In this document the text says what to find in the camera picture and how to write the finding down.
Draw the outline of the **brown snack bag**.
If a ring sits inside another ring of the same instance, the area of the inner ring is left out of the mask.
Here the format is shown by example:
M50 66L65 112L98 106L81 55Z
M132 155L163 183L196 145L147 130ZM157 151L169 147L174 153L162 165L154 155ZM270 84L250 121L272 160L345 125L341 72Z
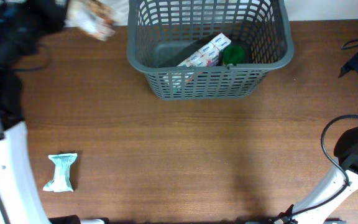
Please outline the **brown snack bag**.
M106 41L115 34L113 9L105 0L72 0L67 26L77 27L95 39Z

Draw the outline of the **green capped jar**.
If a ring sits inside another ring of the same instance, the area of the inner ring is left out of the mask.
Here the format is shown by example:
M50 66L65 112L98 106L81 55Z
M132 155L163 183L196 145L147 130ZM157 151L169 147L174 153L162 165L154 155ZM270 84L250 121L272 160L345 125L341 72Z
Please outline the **green capped jar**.
M223 52L223 65L227 66L230 64L237 65L244 63L246 59L245 50L238 45L229 45L224 49Z

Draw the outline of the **Kleenex tissue multipack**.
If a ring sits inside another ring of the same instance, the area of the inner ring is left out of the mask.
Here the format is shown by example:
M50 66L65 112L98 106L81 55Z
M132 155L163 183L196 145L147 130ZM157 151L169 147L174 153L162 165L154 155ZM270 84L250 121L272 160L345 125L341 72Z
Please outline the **Kleenex tissue multipack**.
M208 43L193 51L192 54L178 64L178 67L213 67L216 66L221 58L224 49L230 46L231 40L223 33L218 34ZM194 79L193 72L173 73L172 87L180 89L182 84L188 84Z

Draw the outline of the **mint green wrapper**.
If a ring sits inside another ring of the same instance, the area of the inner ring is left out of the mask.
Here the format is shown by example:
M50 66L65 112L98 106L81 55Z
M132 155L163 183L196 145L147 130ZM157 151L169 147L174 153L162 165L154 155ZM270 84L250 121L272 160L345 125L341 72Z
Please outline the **mint green wrapper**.
M77 153L49 155L48 158L55 164L53 179L46 183L43 191L46 192L73 192L70 182L70 167L76 161Z

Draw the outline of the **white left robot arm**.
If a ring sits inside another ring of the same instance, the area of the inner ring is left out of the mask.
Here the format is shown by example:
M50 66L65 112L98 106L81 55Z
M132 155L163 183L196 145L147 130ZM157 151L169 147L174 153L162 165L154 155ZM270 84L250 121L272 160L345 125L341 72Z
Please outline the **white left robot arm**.
M68 1L0 1L0 223L48 223L30 166L16 63L65 25Z

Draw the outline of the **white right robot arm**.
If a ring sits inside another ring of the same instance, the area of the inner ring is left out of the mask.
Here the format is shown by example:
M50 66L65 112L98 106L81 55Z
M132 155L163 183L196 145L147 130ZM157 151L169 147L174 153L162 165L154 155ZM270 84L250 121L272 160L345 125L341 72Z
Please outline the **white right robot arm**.
M358 190L358 126L348 129L339 137L332 157L325 146L328 129L345 119L358 119L358 114L334 118L321 133L323 154L333 164L328 173L303 200L291 205L272 223L324 223L348 196Z

